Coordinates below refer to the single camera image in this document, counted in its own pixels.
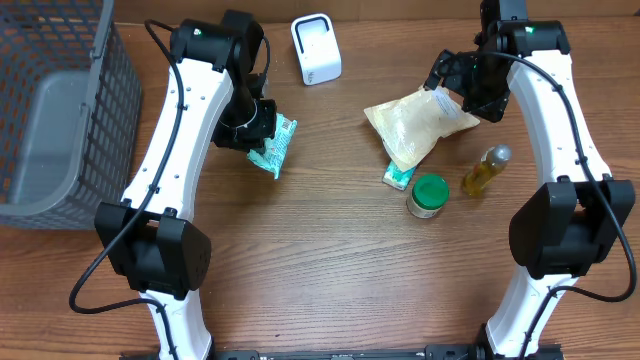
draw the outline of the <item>small box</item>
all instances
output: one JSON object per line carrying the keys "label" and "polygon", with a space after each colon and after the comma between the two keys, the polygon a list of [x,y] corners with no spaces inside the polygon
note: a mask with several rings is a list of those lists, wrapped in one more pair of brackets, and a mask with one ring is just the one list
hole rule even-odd
{"label": "small box", "polygon": [[333,80],[342,74],[338,42],[327,15],[313,14],[296,19],[291,24],[291,35],[306,85]]}
{"label": "small box", "polygon": [[403,172],[398,169],[398,165],[391,160],[391,163],[387,167],[387,171],[384,172],[382,182],[389,184],[400,191],[404,191],[407,188],[407,185],[409,185],[409,181],[411,181],[414,171],[416,171],[415,167]]}

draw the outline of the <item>yellow plastic bag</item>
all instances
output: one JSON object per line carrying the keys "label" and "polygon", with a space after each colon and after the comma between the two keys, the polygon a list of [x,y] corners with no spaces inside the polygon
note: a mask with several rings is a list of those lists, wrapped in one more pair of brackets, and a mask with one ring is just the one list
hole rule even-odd
{"label": "yellow plastic bag", "polygon": [[417,166],[439,138],[480,123],[460,109],[448,90],[420,89],[399,100],[364,109],[401,171]]}

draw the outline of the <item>green lid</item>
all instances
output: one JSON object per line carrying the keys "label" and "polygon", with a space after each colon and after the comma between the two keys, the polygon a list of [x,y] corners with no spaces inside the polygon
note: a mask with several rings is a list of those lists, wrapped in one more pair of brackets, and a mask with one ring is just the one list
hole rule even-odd
{"label": "green lid", "polygon": [[425,175],[413,186],[413,200],[425,210],[440,209],[449,200],[449,186],[438,175]]}

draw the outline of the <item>green and white package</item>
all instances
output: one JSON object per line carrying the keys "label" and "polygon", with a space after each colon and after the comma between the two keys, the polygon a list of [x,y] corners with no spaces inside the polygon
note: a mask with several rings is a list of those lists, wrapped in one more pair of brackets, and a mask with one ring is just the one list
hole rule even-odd
{"label": "green and white package", "polygon": [[411,181],[414,171],[416,171],[415,167],[412,167],[407,171],[402,171],[398,168],[398,165],[391,160],[391,163],[387,167],[387,171],[384,172],[382,182],[389,184],[398,190],[404,191],[407,188],[407,185],[409,185],[409,181]]}
{"label": "green and white package", "polygon": [[255,150],[249,151],[247,159],[251,160],[261,169],[272,172],[274,178],[278,180],[280,177],[280,169],[287,156],[287,148],[296,131],[298,122],[285,118],[282,114],[278,114],[276,119],[276,134],[273,139],[266,138],[264,140],[265,152],[259,154]]}

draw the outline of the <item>yellow liquid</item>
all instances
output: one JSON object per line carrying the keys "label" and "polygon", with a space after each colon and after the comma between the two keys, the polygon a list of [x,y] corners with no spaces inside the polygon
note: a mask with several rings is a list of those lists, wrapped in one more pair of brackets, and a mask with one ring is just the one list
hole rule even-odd
{"label": "yellow liquid", "polygon": [[482,195],[484,188],[506,167],[506,164],[497,165],[486,160],[477,164],[462,178],[462,190],[471,196]]}

